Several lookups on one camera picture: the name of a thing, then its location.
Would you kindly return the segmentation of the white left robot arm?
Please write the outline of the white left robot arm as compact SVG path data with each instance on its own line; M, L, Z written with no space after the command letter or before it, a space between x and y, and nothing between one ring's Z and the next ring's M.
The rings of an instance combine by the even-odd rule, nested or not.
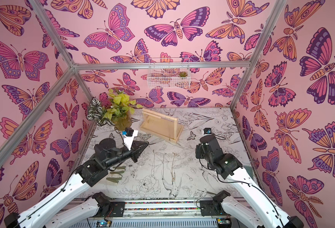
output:
M95 215L107 216L112 211L110 199L103 193L95 193L80 206L60 213L67 204L81 193L105 178L112 167L131 159L137 162L142 152L149 146L146 141L134 141L117 148L112 138L106 138L94 146L94 155L77 167L68 180L49 196L22 213L12 212L4 222L8 228L48 228L68 227L80 220Z

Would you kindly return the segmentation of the wooden jewelry display stand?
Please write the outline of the wooden jewelry display stand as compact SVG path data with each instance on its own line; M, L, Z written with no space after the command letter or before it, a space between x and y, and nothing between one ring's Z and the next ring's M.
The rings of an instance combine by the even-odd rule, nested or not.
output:
M184 126L178 118L167 116L149 109L142 109L143 123L140 130L157 136L167 142L177 144Z

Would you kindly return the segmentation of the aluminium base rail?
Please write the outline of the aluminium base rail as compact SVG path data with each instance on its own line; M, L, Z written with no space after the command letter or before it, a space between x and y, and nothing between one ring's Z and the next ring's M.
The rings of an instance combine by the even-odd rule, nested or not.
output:
M106 212L92 199L56 214L46 228L264 228L259 216L227 197L214 199L111 201Z

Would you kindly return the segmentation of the green potted plant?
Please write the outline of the green potted plant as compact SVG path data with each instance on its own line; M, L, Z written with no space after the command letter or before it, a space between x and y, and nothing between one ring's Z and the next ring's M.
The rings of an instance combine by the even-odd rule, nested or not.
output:
M86 118L97 126L114 126L123 131L132 126L131 115L143 106L122 91L110 89L108 93L93 97L87 108Z

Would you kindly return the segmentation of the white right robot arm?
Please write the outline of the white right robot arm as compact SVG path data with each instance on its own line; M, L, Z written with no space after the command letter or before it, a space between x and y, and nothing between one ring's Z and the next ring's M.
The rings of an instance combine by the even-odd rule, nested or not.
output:
M302 228L297 216L290 216L280 209L248 174L242 163L232 154L225 154L214 134L205 133L196 146L196 158L205 159L207 168L217 174L221 183L232 185L251 206L238 202L225 191L219 192L214 201L223 211L248 228Z

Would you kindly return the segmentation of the small succulent in basket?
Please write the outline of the small succulent in basket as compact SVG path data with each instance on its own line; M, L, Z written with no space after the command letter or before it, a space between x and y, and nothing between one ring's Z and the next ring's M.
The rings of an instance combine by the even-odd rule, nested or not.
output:
M181 78L186 78L186 77L188 77L188 73L187 73L187 72L180 72L180 73L179 73L179 76L180 76Z

